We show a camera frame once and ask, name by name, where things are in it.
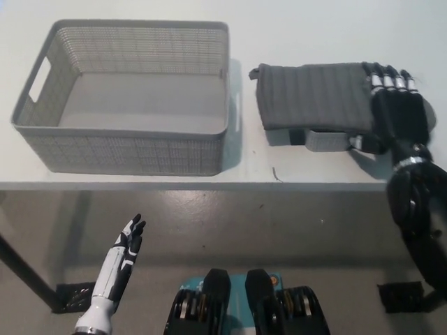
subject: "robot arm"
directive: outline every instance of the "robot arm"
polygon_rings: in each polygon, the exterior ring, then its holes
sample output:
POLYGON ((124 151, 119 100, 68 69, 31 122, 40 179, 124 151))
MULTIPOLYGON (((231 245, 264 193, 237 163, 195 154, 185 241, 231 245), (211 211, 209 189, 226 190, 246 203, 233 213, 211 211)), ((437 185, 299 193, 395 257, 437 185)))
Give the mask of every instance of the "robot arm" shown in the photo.
POLYGON ((433 163, 426 147, 430 134, 414 79, 391 66, 364 64, 364 69, 371 81, 374 134, 353 137, 351 144, 374 154, 390 151, 394 174, 386 192, 391 214, 415 265, 434 288, 424 298, 419 283, 382 285, 382 302, 389 313, 431 311, 447 296, 447 173, 433 163), (397 296, 407 300, 396 301, 397 296))
POLYGON ((108 251, 91 296, 91 306, 76 323, 74 335, 112 333, 111 317, 117 311, 141 247, 146 222, 140 219, 140 214, 133 218, 108 251))

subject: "concrete floor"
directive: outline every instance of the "concrete floor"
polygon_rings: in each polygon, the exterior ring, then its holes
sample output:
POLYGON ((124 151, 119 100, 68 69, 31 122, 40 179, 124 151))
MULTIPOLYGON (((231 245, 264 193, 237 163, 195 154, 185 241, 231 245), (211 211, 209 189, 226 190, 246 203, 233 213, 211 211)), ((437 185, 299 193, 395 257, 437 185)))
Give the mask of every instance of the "concrete floor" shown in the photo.
MULTIPOLYGON (((148 222, 114 334, 162 334, 179 284, 210 267, 311 286, 332 335, 445 334, 446 309, 386 315, 377 284, 420 280, 381 193, 7 192, 0 233, 43 278, 93 281, 123 224, 148 222)), ((0 334, 71 334, 0 264, 0 334)))

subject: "white shelf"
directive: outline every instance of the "white shelf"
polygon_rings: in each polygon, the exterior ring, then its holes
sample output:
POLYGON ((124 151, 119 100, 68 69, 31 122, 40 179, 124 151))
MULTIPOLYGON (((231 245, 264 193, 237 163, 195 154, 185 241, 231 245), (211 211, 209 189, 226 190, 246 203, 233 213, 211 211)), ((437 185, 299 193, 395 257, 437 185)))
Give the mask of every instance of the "white shelf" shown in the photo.
POLYGON ((258 115, 256 82, 248 78, 259 63, 378 61, 410 70, 437 114, 430 149, 435 162, 447 168, 447 153, 442 150, 447 143, 446 11, 442 1, 399 0, 6 1, 0 8, 0 189, 382 190, 391 173, 386 158, 377 163, 355 153, 357 159, 346 152, 322 154, 269 145, 258 115), (214 177, 50 172, 11 126, 10 116, 50 27, 67 18, 226 22, 239 114, 228 133, 225 170, 214 177))

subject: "basket handle hole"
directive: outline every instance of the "basket handle hole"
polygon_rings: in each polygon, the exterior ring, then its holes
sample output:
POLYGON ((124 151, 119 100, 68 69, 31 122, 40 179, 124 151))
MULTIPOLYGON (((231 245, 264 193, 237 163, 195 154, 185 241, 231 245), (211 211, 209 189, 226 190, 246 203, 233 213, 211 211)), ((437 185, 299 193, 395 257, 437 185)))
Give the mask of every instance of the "basket handle hole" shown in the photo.
POLYGON ((42 93, 43 85, 45 84, 45 81, 48 77, 48 73, 50 73, 50 70, 51 70, 50 61, 48 61, 48 58, 45 57, 42 61, 41 67, 39 68, 39 71, 37 72, 36 77, 34 78, 33 85, 29 90, 29 97, 34 102, 37 102, 39 100, 39 97, 41 96, 42 93))

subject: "gray basket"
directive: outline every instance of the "gray basket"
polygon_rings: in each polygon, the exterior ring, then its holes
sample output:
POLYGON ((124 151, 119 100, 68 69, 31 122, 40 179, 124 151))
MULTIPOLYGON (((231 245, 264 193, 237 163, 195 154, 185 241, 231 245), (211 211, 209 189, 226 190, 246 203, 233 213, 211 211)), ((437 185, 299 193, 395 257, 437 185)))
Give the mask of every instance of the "gray basket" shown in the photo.
POLYGON ((220 22, 59 21, 12 123, 53 172, 217 174, 228 46, 220 22), (33 101, 44 58, 51 69, 33 101))

